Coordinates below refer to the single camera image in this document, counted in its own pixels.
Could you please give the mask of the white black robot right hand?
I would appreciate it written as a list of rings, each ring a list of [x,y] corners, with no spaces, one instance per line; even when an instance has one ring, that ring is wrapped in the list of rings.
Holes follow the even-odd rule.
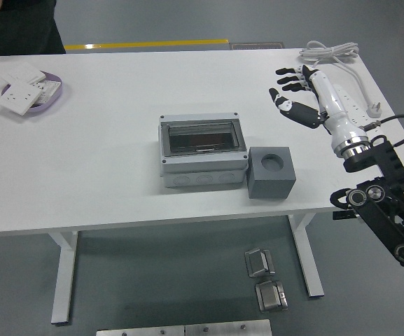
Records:
[[[368,135],[351,122],[339,94],[324,72],[303,65],[278,69],[276,75],[280,76],[277,83],[283,91],[313,92],[319,105],[312,108],[292,101],[272,87],[270,96],[283,116],[311,129],[323,125],[332,136],[331,147],[339,158],[347,159],[369,149]]]

